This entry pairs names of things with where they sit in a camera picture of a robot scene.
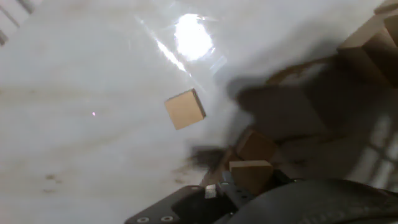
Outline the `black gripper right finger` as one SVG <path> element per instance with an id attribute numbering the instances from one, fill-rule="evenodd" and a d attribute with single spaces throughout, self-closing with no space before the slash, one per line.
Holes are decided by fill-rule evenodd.
<path id="1" fill-rule="evenodd" d="M 273 172 L 272 178 L 274 180 L 274 184 L 278 187 L 278 186 L 282 186 L 282 185 L 287 185 L 287 184 L 291 184 L 293 182 L 295 182 L 294 179 L 291 179 L 290 177 L 288 177 L 285 173 L 283 173 L 281 170 L 275 170 Z"/>

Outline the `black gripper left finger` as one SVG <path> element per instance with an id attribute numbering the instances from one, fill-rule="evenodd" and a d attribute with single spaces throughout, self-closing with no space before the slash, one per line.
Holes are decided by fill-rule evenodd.
<path id="1" fill-rule="evenodd" d="M 225 224 L 253 194 L 233 182 L 188 185 L 128 218 L 125 224 Z"/>

